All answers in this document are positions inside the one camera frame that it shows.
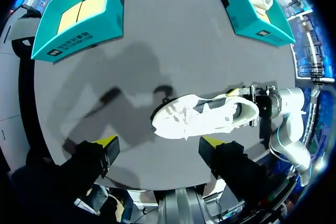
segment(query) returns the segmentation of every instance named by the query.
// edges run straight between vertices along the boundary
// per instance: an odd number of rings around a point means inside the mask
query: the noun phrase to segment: teal cardboard box
[[[293,32],[279,3],[273,0],[266,11],[266,22],[260,19],[250,0],[221,0],[230,18],[235,34],[261,40],[275,46],[294,43]]]
[[[123,35],[124,0],[51,0],[43,13],[32,59],[55,62]]]

